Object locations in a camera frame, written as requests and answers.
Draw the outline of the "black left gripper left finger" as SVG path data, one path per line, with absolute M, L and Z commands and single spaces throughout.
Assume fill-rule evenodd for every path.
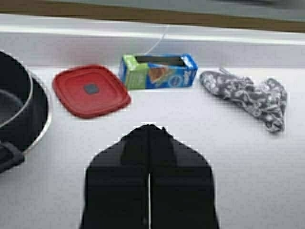
M 148 227 L 148 126 L 142 125 L 90 162 L 80 228 Z

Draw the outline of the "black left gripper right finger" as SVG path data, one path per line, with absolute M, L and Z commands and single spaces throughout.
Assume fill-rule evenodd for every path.
M 218 229 L 212 168 L 165 128 L 148 129 L 153 229 Z

